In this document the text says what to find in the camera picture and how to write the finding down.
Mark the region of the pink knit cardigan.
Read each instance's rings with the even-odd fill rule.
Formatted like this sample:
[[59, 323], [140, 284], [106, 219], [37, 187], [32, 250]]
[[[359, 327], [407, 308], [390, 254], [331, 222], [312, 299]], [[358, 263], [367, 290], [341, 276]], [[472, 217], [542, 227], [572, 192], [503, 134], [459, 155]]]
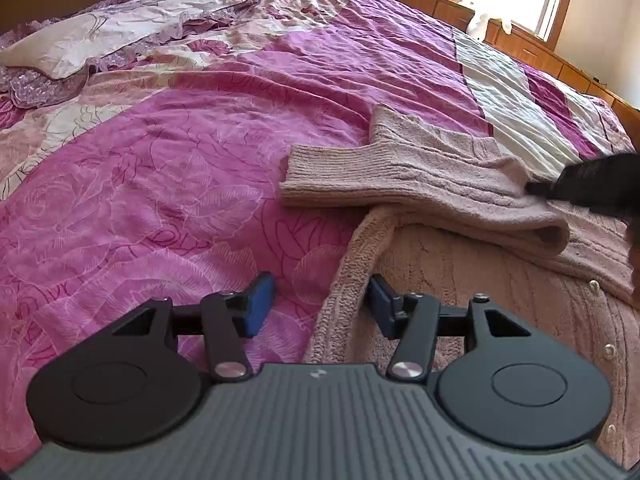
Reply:
[[599, 443], [639, 457], [639, 291], [622, 222], [525, 191], [530, 174], [491, 138], [380, 105], [359, 148], [296, 145], [280, 187], [299, 207], [365, 206], [318, 314], [309, 363], [384, 364], [393, 345], [364, 312], [372, 274], [396, 292], [500, 307], [605, 372], [613, 408]]

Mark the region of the white plush toy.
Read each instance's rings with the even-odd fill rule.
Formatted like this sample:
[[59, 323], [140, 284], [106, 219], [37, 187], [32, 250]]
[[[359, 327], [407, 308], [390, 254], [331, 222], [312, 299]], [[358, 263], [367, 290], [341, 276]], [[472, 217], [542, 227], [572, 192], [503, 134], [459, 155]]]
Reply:
[[475, 12], [466, 26], [466, 33], [474, 40], [483, 42], [487, 35], [490, 17], [487, 13]]

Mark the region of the lilac ruffled pillow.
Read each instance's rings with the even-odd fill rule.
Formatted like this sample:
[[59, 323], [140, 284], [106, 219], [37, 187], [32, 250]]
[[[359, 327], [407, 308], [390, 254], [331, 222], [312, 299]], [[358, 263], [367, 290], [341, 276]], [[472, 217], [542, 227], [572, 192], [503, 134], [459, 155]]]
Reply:
[[73, 99], [89, 77], [227, 25], [257, 0], [128, 0], [44, 25], [1, 50], [1, 92], [21, 110]]

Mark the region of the magenta floral bed quilt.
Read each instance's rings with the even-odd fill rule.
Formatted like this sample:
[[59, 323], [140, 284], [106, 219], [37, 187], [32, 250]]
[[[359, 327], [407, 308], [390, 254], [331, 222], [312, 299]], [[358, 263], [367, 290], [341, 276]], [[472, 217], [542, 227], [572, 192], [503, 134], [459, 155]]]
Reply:
[[286, 159], [365, 144], [378, 104], [489, 136], [534, 171], [631, 146], [602, 100], [394, 0], [258, 0], [65, 103], [3, 100], [2, 468], [39, 446], [38, 368], [150, 297], [190, 304], [268, 271], [250, 362], [310, 356], [364, 213], [283, 206]]

